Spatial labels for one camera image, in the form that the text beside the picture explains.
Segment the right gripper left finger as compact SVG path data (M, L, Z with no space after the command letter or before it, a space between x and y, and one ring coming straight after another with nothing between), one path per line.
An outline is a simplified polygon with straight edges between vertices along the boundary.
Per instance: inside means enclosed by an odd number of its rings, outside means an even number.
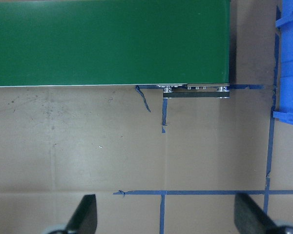
M94 234L96 229L96 195L84 195L64 230L67 234Z

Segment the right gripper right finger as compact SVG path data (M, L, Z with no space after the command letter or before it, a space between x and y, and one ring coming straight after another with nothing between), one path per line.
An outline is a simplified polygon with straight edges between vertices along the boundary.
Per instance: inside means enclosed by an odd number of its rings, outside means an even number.
M240 234L283 233L283 227L277 226L254 200L245 193L235 195L234 223Z

